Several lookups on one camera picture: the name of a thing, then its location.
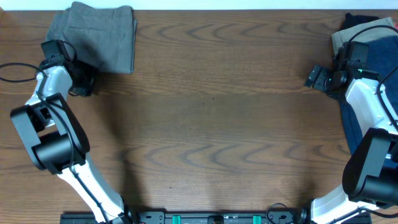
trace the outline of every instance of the gray cloth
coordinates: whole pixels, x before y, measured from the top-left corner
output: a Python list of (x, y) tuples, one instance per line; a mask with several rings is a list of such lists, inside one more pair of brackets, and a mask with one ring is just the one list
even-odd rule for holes
[[(80, 2), (55, 15), (46, 40), (67, 41), (77, 49), (78, 59), (101, 72), (132, 73), (137, 21), (132, 8), (94, 9)], [(67, 46), (70, 56), (73, 49)]]
[[(351, 27), (349, 29), (341, 30), (339, 32), (335, 32), (334, 34), (331, 35), (331, 41), (333, 43), (333, 51), (335, 52), (335, 55), (338, 53), (338, 49), (343, 46), (344, 42), (349, 41), (352, 36), (354, 36), (356, 33), (359, 31), (371, 27), (371, 26), (377, 26), (377, 25), (387, 25), (394, 27), (394, 22), (392, 21), (391, 17), (384, 18), (384, 19), (378, 19), (376, 21), (372, 22), (367, 22), (365, 24), (360, 24), (356, 25), (354, 27)], [(390, 29), (385, 29), (385, 28), (377, 28), (373, 30), (369, 30), (366, 32), (363, 32), (359, 36), (355, 38), (355, 41), (358, 42), (370, 42), (373, 40), (380, 39), (382, 37), (388, 37), (388, 36), (394, 36), (397, 35), (393, 30)]]

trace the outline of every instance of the wooden tabletop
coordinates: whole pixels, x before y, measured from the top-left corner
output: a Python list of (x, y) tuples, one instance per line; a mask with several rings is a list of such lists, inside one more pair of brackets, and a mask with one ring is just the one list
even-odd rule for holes
[[(303, 83), (314, 64), (331, 65), (330, 34), (346, 12), (135, 11), (135, 72), (102, 74), (96, 95), (68, 99), (96, 166), (141, 210), (258, 211), (324, 196), (341, 184), (350, 155), (338, 103)], [(0, 63), (38, 65), (54, 14), (4, 12)], [(1, 223), (59, 223), (63, 212), (89, 211), (68, 184), (32, 165), (11, 123), (35, 85), (0, 82)]]

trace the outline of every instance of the wooden table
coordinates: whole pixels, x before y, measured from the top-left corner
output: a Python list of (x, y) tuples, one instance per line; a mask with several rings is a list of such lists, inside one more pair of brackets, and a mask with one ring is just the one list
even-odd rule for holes
[[(330, 34), (345, 13), (135, 11), (136, 71), (103, 74), (96, 95), (68, 99), (104, 178), (141, 210), (294, 207), (337, 187), (350, 157), (338, 103), (303, 83), (314, 64), (331, 65)], [(54, 14), (4, 12), (0, 62), (38, 65)], [(35, 85), (0, 82), (1, 223), (58, 223), (89, 210), (32, 165), (11, 123)]]

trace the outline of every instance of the dark blue fabric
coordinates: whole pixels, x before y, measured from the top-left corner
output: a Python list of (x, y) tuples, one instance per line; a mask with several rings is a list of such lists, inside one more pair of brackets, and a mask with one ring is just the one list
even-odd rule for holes
[[(381, 76), (385, 77), (398, 65), (398, 37), (385, 37), (368, 42), (368, 44), (369, 69), (379, 72)], [(393, 74), (384, 85), (386, 86), (386, 94), (392, 107), (395, 111), (398, 111), (398, 72)], [(362, 140), (361, 128), (351, 105), (340, 103), (340, 111), (349, 151), (352, 155)], [(389, 167), (398, 166), (398, 164), (390, 160), (386, 160), (384, 165)]]

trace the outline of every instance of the black and white robotic arm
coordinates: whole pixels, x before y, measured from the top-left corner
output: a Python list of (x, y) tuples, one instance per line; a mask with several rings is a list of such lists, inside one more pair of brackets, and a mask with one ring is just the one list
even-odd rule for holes
[[(11, 112), (32, 162), (68, 182), (91, 208), (97, 223), (146, 222), (131, 212), (102, 178), (90, 157), (87, 136), (66, 103), (70, 92), (91, 95), (96, 69), (76, 56), (70, 59), (60, 40), (45, 42), (42, 49), (46, 59), (40, 69), (44, 73), (36, 75), (37, 86), (27, 103)], [(398, 162), (398, 132), (393, 124), (398, 116), (387, 99), (384, 85), (379, 85), (380, 76), (367, 70), (367, 53), (366, 44), (345, 43), (336, 59), (337, 67), (332, 71), (316, 65), (305, 83), (336, 100), (348, 102), (358, 119), (363, 140), (345, 168), (343, 184), (313, 200), (310, 208), (302, 212), (300, 221), (294, 219), (295, 223), (341, 223), (357, 215), (360, 209), (376, 210), (398, 204), (397, 172), (383, 167), (386, 158)], [(53, 125), (56, 131), (39, 137), (39, 132)], [(286, 214), (292, 214), (288, 209), (285, 212), (280, 215), (284, 221), (279, 223), (289, 219)], [(167, 222), (181, 224), (181, 217), (175, 217), (179, 216), (169, 215)], [(261, 224), (261, 215), (252, 217), (254, 224)], [(166, 223), (162, 215), (160, 220)]]

